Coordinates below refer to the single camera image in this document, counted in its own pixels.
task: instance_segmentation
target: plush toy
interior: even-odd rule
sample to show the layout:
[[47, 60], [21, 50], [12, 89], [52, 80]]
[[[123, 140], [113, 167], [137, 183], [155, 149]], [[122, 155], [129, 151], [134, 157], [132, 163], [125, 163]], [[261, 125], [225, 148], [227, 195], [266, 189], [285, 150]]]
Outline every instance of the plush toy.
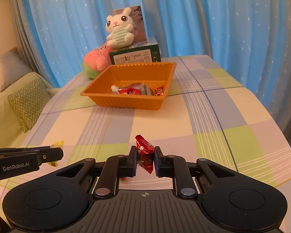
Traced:
[[107, 45], [112, 48], [122, 48], [129, 46], [134, 40], [133, 19], [129, 16], [131, 8], [125, 8], [123, 13], [108, 16], [106, 30], [110, 33], [107, 36]]
[[106, 43], [97, 49], [89, 51], [83, 60], [82, 67], [89, 79], [95, 79], [103, 70], [111, 65], [109, 52], [113, 51]]

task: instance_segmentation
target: orange tray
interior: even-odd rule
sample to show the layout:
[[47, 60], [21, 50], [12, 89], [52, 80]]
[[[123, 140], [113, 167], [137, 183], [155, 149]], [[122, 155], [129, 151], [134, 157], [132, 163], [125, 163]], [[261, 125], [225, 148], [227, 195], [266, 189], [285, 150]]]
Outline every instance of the orange tray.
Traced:
[[[81, 95], [88, 96], [98, 106], [159, 110], [163, 100], [168, 96], [175, 68], [175, 62], [111, 65], [98, 75]], [[151, 89], [164, 86], [164, 94], [160, 96], [111, 94], [112, 85], [123, 88], [138, 82], [145, 83]]]

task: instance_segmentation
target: rabbit ear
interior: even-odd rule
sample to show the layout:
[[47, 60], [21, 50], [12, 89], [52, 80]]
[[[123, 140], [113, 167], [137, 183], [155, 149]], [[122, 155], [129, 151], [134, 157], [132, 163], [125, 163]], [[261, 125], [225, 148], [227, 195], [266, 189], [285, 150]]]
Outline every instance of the rabbit ear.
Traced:
[[111, 18], [113, 18], [113, 16], [111, 16], [111, 15], [107, 16], [107, 21], [110, 21]]
[[127, 7], [123, 10], [122, 14], [129, 16], [131, 12], [132, 12], [132, 9], [130, 7]]

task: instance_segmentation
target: green part of plush toy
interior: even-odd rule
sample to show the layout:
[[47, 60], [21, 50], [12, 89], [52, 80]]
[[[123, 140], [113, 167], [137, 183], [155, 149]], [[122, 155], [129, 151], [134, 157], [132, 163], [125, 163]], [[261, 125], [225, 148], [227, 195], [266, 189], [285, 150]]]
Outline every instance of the green part of plush toy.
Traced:
[[91, 69], [84, 61], [82, 63], [82, 67], [88, 79], [95, 79], [100, 74], [100, 72]]

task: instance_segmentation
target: green zigzag pillow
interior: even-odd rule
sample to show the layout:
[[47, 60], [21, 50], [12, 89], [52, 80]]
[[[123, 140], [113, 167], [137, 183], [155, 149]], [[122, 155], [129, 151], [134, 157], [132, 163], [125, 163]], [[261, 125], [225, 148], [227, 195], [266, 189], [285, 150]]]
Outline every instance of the green zigzag pillow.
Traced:
[[7, 98], [24, 133], [35, 125], [44, 106], [50, 100], [41, 78], [34, 80]]

